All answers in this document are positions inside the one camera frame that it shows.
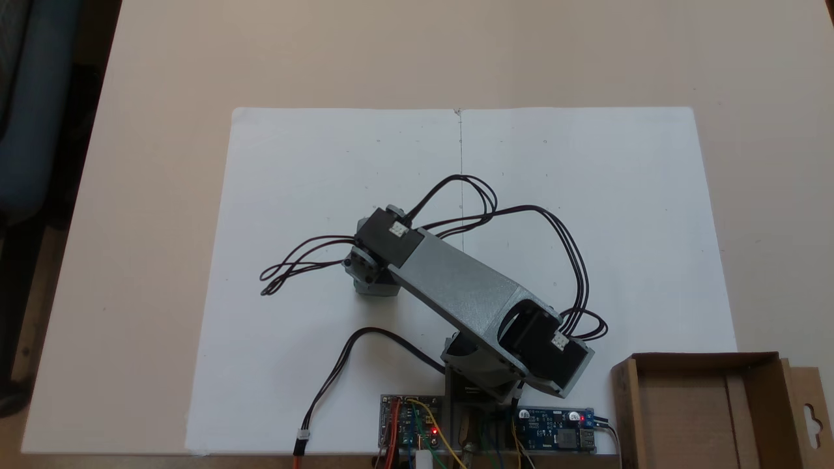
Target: green wire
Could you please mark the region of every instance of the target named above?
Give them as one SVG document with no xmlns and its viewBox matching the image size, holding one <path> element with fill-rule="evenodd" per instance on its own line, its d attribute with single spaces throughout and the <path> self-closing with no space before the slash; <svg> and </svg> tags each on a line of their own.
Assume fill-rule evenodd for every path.
<svg viewBox="0 0 834 469">
<path fill-rule="evenodd" d="M 446 467 L 446 465 L 440 460 L 440 457 L 437 456 L 437 453 L 435 452 L 435 450 L 431 449 L 431 442 L 429 440 L 429 436 L 425 434 L 425 431 L 423 431 L 423 422 L 417 416 L 417 406 L 412 404 L 411 409 L 414 412 L 414 417 L 413 418 L 415 420 L 417 420 L 417 428 L 420 431 L 420 435 L 422 435 L 423 438 L 425 439 L 426 443 L 428 443 L 426 445 L 426 447 L 429 448 L 429 451 L 431 452 L 431 456 L 433 456 L 435 458 L 435 461 L 437 461 L 437 463 L 440 464 L 440 467 L 443 467 L 443 469 L 448 469 Z"/>
<path fill-rule="evenodd" d="M 492 449 L 492 445 L 490 445 L 490 443 L 486 440 L 486 438 L 484 438 L 484 431 L 485 431 L 484 426 L 481 425 L 479 430 L 480 431 L 478 431 L 478 435 L 480 436 L 480 447 L 487 450 L 487 451 L 485 451 L 486 456 L 490 457 L 490 462 L 492 463 L 492 467 L 494 469 L 499 469 L 498 468 L 498 462 L 495 460 L 495 457 L 492 456 L 492 453 L 489 451 L 490 449 Z"/>
</svg>

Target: white connector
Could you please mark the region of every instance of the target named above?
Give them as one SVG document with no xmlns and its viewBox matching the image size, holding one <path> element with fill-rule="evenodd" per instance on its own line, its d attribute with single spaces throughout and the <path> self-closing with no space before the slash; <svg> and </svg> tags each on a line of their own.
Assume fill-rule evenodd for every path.
<svg viewBox="0 0 834 469">
<path fill-rule="evenodd" d="M 565 337 L 564 334 L 557 330 L 556 333 L 553 335 L 553 339 L 550 341 L 550 343 L 553 344 L 553 346 L 557 349 L 565 351 L 565 345 L 568 345 L 569 341 L 570 340 L 567 337 Z"/>
<path fill-rule="evenodd" d="M 388 231 L 390 231 L 397 238 L 402 238 L 408 230 L 409 229 L 406 228 L 405 225 L 401 224 L 399 221 L 395 221 L 394 224 L 392 224 L 391 227 L 388 228 Z"/>
<path fill-rule="evenodd" d="M 433 469 L 434 462 L 431 460 L 431 451 L 418 450 L 414 454 L 414 469 Z"/>
</svg>

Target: box flap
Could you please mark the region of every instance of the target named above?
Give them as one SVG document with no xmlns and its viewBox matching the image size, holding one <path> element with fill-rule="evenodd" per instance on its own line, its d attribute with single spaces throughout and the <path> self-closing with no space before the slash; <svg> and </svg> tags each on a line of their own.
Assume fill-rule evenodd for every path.
<svg viewBox="0 0 834 469">
<path fill-rule="evenodd" d="M 799 433 L 802 463 L 806 469 L 829 467 L 834 461 L 834 437 L 828 419 L 826 398 L 822 392 L 820 371 L 817 368 L 791 367 L 791 403 Z M 811 417 L 820 425 L 816 435 L 816 447 L 811 445 L 807 435 L 805 406 L 811 410 Z"/>
<path fill-rule="evenodd" d="M 635 353 L 638 371 L 722 371 L 779 360 L 779 352 Z"/>
</svg>

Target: blue circuit board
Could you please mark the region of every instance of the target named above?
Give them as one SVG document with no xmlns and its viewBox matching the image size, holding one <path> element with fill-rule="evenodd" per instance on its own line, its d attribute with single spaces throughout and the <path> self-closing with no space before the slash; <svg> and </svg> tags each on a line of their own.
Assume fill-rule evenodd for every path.
<svg viewBox="0 0 834 469">
<path fill-rule="evenodd" d="M 593 409 L 520 406 L 513 417 L 528 451 L 596 452 Z"/>
</svg>

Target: circuit board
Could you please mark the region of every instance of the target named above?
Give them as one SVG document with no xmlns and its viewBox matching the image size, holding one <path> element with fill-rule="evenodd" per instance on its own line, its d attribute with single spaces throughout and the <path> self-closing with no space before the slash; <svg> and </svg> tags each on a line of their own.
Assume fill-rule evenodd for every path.
<svg viewBox="0 0 834 469">
<path fill-rule="evenodd" d="M 514 418 L 516 435 L 529 451 L 596 452 L 593 409 L 519 407 Z"/>
<path fill-rule="evenodd" d="M 440 441 L 437 437 L 438 429 L 431 422 L 425 409 L 421 406 L 409 404 L 406 400 L 414 399 L 426 404 L 435 418 L 440 420 L 441 403 L 443 396 L 394 396 L 383 394 L 379 399 L 379 447 L 388 446 L 391 438 L 391 406 L 399 402 L 397 412 L 397 442 L 399 447 L 406 448 L 411 445 L 413 448 L 438 447 Z M 414 418 L 414 407 L 417 408 L 417 417 Z"/>
</svg>

